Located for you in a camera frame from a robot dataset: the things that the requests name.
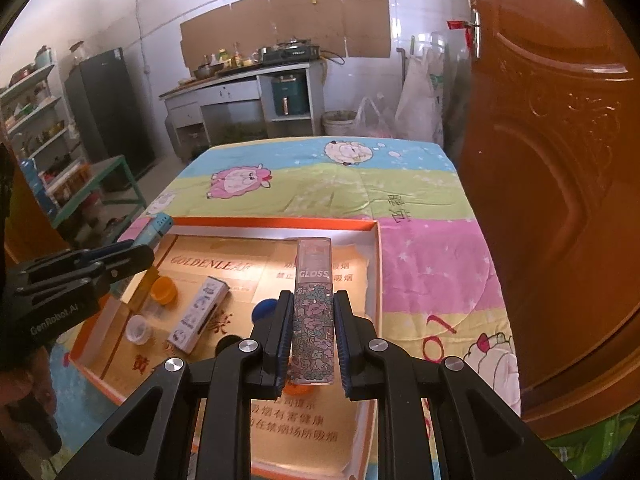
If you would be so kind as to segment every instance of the black refrigerator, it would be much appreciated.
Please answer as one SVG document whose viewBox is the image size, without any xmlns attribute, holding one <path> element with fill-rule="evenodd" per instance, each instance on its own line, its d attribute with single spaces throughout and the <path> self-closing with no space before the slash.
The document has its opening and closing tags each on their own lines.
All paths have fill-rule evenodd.
<svg viewBox="0 0 640 480">
<path fill-rule="evenodd" d="M 91 163 L 124 155 L 137 178 L 154 164 L 148 133 L 121 48 L 93 56 L 73 68 L 65 82 L 82 145 Z M 126 189 L 129 183 L 118 169 L 105 179 L 105 191 Z"/>
</svg>

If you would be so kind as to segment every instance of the hanging plastic bag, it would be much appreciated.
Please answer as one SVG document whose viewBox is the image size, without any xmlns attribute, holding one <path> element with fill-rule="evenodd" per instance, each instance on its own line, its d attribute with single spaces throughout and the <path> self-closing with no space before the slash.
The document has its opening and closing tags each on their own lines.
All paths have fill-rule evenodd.
<svg viewBox="0 0 640 480">
<path fill-rule="evenodd" d="M 373 109 L 376 115 L 375 123 L 367 124 L 366 118 L 366 105 L 367 103 Z M 378 110 L 376 104 L 369 97 L 363 97 L 360 102 L 360 107 L 358 108 L 358 113 L 356 114 L 356 118 L 353 121 L 352 135 L 358 137 L 381 137 L 383 139 L 388 139 L 393 137 L 393 131 L 389 124 L 385 121 L 385 118 Z"/>
<path fill-rule="evenodd" d="M 410 56 L 406 80 L 396 111 L 395 129 L 401 139 L 443 145 L 442 98 L 444 58 L 433 49 Z"/>
</svg>

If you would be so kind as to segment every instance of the lip gloss box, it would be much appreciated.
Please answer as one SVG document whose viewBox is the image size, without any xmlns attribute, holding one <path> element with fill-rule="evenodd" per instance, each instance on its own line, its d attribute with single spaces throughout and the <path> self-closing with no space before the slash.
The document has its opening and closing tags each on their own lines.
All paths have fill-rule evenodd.
<svg viewBox="0 0 640 480">
<path fill-rule="evenodd" d="M 333 295 L 331 238 L 300 238 L 289 365 L 294 384 L 334 382 Z"/>
</svg>

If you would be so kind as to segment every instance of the cabinet drawer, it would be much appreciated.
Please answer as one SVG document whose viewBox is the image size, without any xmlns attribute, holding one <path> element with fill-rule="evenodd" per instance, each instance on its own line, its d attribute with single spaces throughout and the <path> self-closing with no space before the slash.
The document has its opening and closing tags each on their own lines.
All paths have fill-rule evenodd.
<svg viewBox="0 0 640 480">
<path fill-rule="evenodd" d="M 210 86 L 198 90 L 198 101 L 201 106 L 233 103 L 237 101 L 252 101 L 259 98 L 258 82 L 255 79 Z"/>
<path fill-rule="evenodd" d="M 202 120 L 202 113 L 198 103 L 191 103 L 189 105 L 173 108 L 169 111 L 169 117 L 171 117 L 171 122 L 174 124 L 174 128 L 181 128 L 183 126 L 189 126 L 190 124 L 204 122 Z"/>
</svg>

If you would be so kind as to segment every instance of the white bucket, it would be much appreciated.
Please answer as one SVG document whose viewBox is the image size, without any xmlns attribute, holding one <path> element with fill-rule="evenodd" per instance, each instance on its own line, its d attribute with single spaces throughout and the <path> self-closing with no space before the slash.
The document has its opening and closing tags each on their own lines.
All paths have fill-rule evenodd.
<svg viewBox="0 0 640 480">
<path fill-rule="evenodd" d="M 324 134 L 330 137 L 344 137 L 351 135 L 351 127 L 356 120 L 356 112 L 338 110 L 322 114 Z"/>
</svg>

